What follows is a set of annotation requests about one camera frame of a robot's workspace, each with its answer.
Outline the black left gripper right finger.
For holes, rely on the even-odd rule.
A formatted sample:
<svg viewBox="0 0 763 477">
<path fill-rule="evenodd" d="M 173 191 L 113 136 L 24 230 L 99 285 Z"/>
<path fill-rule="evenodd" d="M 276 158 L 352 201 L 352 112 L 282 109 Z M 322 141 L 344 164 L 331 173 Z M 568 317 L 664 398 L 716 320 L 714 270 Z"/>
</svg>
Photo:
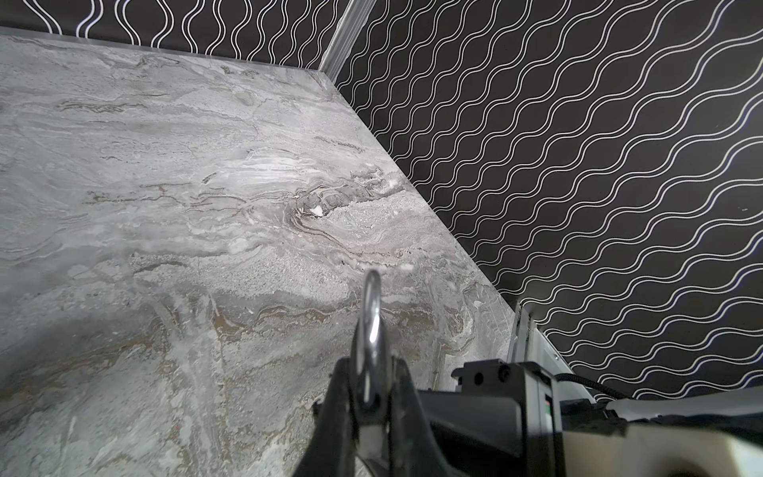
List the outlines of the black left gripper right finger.
<svg viewBox="0 0 763 477">
<path fill-rule="evenodd" d="M 441 451 L 425 415 L 407 363 L 391 358 L 387 418 L 389 475 L 461 476 Z"/>
</svg>

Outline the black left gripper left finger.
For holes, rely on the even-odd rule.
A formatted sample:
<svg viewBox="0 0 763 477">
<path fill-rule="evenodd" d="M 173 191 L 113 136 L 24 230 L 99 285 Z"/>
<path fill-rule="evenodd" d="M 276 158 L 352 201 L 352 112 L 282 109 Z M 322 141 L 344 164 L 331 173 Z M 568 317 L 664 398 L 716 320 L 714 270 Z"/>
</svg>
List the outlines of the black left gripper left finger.
<svg viewBox="0 0 763 477">
<path fill-rule="evenodd" d="M 354 415 L 351 404 L 350 359 L 337 361 L 316 427 L 294 476 L 354 476 Z"/>
</svg>

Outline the brass padlock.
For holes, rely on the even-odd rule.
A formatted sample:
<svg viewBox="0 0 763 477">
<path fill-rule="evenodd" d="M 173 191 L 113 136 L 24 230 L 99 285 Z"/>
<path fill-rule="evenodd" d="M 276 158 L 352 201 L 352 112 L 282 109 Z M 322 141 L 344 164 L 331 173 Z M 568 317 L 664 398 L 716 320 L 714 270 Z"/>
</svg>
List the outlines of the brass padlock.
<svg viewBox="0 0 763 477">
<path fill-rule="evenodd" d="M 389 407 L 393 363 L 382 317 L 382 279 L 365 277 L 361 314 L 350 355 L 350 391 L 356 454 L 373 476 L 389 475 Z"/>
</svg>

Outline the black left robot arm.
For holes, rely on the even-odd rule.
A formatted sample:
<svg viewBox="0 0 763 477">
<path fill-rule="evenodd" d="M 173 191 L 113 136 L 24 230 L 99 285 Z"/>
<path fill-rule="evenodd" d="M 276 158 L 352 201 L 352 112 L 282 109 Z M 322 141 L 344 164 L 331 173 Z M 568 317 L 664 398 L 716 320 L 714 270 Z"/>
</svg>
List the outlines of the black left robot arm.
<svg viewBox="0 0 763 477">
<path fill-rule="evenodd" d="M 299 476 L 758 476 L 760 415 L 667 415 L 626 421 L 556 398 L 535 364 L 468 363 L 455 392 L 415 387 L 394 359 L 391 385 L 361 397 L 339 360 L 313 407 L 316 427 Z"/>
</svg>

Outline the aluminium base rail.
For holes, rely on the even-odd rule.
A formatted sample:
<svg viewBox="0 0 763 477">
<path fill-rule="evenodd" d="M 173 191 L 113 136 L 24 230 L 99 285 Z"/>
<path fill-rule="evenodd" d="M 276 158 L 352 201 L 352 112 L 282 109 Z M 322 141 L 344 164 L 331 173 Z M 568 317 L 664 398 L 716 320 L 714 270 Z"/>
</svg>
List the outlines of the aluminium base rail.
<svg viewBox="0 0 763 477">
<path fill-rule="evenodd" d="M 510 362 L 535 362 L 552 375 L 571 374 L 572 370 L 538 329 L 529 312 L 522 306 L 515 307 L 515 325 L 511 335 Z"/>
</svg>

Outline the aluminium right corner post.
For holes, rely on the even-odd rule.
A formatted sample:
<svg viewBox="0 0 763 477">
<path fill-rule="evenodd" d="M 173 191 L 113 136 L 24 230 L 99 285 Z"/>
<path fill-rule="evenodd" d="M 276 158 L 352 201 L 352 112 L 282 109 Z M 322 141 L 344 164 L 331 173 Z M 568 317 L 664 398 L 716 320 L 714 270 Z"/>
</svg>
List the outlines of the aluminium right corner post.
<svg viewBox="0 0 763 477">
<path fill-rule="evenodd" d="M 336 83 L 345 61 L 353 49 L 361 30 L 367 24 L 376 0 L 350 0 L 339 20 L 334 35 L 319 67 L 332 83 Z"/>
</svg>

